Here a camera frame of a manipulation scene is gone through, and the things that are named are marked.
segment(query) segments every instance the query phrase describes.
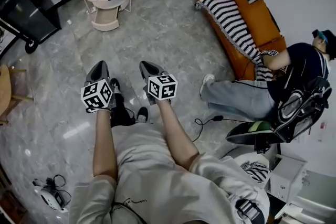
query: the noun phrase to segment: controller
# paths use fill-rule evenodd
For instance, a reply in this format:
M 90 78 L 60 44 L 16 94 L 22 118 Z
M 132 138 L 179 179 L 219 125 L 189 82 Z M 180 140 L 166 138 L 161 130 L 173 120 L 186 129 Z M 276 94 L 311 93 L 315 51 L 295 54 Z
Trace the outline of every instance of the controller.
M 162 67 L 148 61 L 140 62 L 140 72 L 146 86 L 145 91 L 150 105 L 156 104 L 155 99 L 165 100 L 176 97 L 177 80 Z
M 86 76 L 84 87 L 81 88 L 81 100 L 86 112 L 93 113 L 100 109 L 111 110 L 116 106 L 113 89 L 109 86 L 110 75 L 105 61 L 98 62 Z

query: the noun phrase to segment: black cable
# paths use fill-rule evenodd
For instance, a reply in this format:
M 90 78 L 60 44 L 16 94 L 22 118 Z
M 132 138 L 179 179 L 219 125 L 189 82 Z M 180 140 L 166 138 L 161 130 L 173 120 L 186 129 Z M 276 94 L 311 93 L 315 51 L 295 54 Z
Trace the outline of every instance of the black cable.
M 232 119 L 225 119 L 222 115 L 218 115 L 218 116 L 214 116 L 212 119 L 206 121 L 205 123 L 203 123 L 200 119 L 195 119 L 195 123 L 199 126 L 202 126 L 201 131 L 198 134 L 198 137 L 196 139 L 193 140 L 193 142 L 195 142 L 197 139 L 199 139 L 199 137 L 201 136 L 201 133 L 203 131 L 203 127 L 205 124 L 207 124 L 209 121 L 237 121 L 237 122 L 247 122 L 247 121 L 239 121 L 239 120 L 232 120 Z
M 135 113 L 133 112 L 133 110 L 130 110 L 130 109 L 128 109 L 128 108 L 126 108 L 128 111 L 131 111 L 132 113 L 133 113 L 133 119 L 135 119 Z
M 62 189 L 58 189 L 58 191 L 63 191 L 63 192 L 67 193 L 70 196 L 70 200 L 66 204 L 64 204 L 64 206 L 67 206 L 71 202 L 71 199 L 72 199 L 71 194 L 68 193 L 66 190 L 62 190 Z
M 133 214 L 135 214 L 135 215 L 139 218 L 139 220 L 141 221 L 141 223 L 143 223 L 143 224 L 147 224 L 147 222 L 144 221 L 144 219 L 143 219 L 142 217 L 140 217 L 140 216 L 137 214 L 137 212 L 135 212 L 131 207 L 128 207 L 127 205 L 124 205 L 124 204 L 122 204 L 121 202 L 116 202 L 116 201 L 113 203 L 113 205 L 119 205 L 119 206 L 121 206 L 121 207 L 123 207 L 123 208 L 125 208 L 125 209 L 127 209 L 127 210 L 129 210 L 129 211 L 131 211 Z
M 254 86 L 254 85 L 250 85 L 250 84 L 247 84 L 247 83 L 244 83 L 244 82 L 240 82 L 240 81 L 233 81 L 232 83 L 244 84 L 244 85 L 248 85 L 248 86 L 253 87 L 253 88 L 268 90 L 267 87 Z
M 261 55 L 262 55 L 262 54 L 258 54 L 258 55 L 256 55 L 256 56 L 252 57 L 252 58 L 249 60 L 249 62 L 247 63 L 247 65 L 246 65 L 246 67 L 245 67 L 245 69 L 244 69 L 244 72 L 243 72 L 242 76 L 241 76 L 239 79 L 237 79 L 237 80 L 235 80 L 235 81 L 233 81 L 233 82 L 236 82 L 236 81 L 241 80 L 241 79 L 244 77 L 244 75 L 245 75 L 245 72 L 246 72 L 246 69 L 247 69 L 248 65 L 249 65 L 254 59 L 258 58 L 259 56 L 261 57 Z
M 58 176 L 60 176 L 60 177 L 63 179 L 63 181 L 64 181 L 64 184 L 63 184 L 62 186 L 56 186 L 56 181 L 55 181 L 55 178 L 56 178 L 56 177 L 58 177 Z M 56 188 L 61 188 L 61 187 L 64 187 L 64 186 L 65 186 L 65 184 L 66 184 L 65 178 L 64 178 L 62 175 L 56 175 L 56 176 L 54 176 L 54 182 L 55 182 L 55 187 L 56 187 Z

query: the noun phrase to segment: foot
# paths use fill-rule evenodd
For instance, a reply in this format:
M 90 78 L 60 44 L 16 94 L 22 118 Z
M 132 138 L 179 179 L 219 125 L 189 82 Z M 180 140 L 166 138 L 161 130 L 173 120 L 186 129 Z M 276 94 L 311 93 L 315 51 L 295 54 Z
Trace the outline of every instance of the foot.
M 209 80 L 215 80 L 215 76 L 212 75 L 212 74 L 206 74 L 205 77 L 203 78 L 203 82 L 202 82 L 202 85 L 201 85 L 201 88 L 199 89 L 200 91 L 200 95 L 202 95 L 202 91 L 203 91 L 203 87 L 204 87 L 204 84 L 209 81 Z
M 138 122 L 143 122 L 143 123 L 147 122 L 147 120 L 148 120 L 148 110 L 147 110 L 147 108 L 145 108 L 143 106 L 141 109 L 139 109 L 138 116 L 136 117 L 136 120 Z
M 114 93 L 121 93 L 120 92 L 120 83 L 116 78 L 110 80 L 110 87 L 114 87 Z

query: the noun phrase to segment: marble floor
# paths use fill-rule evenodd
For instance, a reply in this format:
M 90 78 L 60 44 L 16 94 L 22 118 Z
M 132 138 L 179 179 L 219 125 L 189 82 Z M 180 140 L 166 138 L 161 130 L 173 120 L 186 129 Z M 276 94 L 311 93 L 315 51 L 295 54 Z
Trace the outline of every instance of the marble floor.
M 194 2 L 132 0 L 132 12 L 119 14 L 120 27 L 100 32 L 92 27 L 83 0 L 72 0 L 59 8 L 62 30 L 31 55 L 25 53 L 23 42 L 17 42 L 2 58 L 0 63 L 28 70 L 17 76 L 15 89 L 34 97 L 33 103 L 21 102 L 10 113 L 10 125 L 0 127 L 1 164 L 33 222 L 67 222 L 66 214 L 47 207 L 34 192 L 35 178 L 61 174 L 67 180 L 63 189 L 70 193 L 78 181 L 92 178 L 95 115 L 85 112 L 80 89 L 99 60 L 106 61 L 111 76 L 119 79 L 126 107 L 135 112 L 149 107 L 142 90 L 141 60 L 174 74 L 179 85 L 172 103 L 191 138 L 200 131 L 195 118 L 207 120 L 218 114 L 199 99 L 202 78 L 214 73 L 219 80 L 233 80 L 234 75 Z M 150 121 L 160 121 L 157 107 L 149 109 Z M 195 144 L 201 152 L 220 157 L 233 148 L 225 136 L 236 125 L 209 122 Z

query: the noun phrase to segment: black and white marker cube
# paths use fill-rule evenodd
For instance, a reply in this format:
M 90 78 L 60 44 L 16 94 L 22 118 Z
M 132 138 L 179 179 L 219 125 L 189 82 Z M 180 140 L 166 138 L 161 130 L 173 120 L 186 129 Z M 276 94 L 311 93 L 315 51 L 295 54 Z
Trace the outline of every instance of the black and white marker cube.
M 176 97 L 177 80 L 173 75 L 148 78 L 148 93 L 156 99 L 165 100 Z
M 112 97 L 112 90 L 105 79 L 97 81 L 80 90 L 81 100 L 87 108 L 106 108 Z

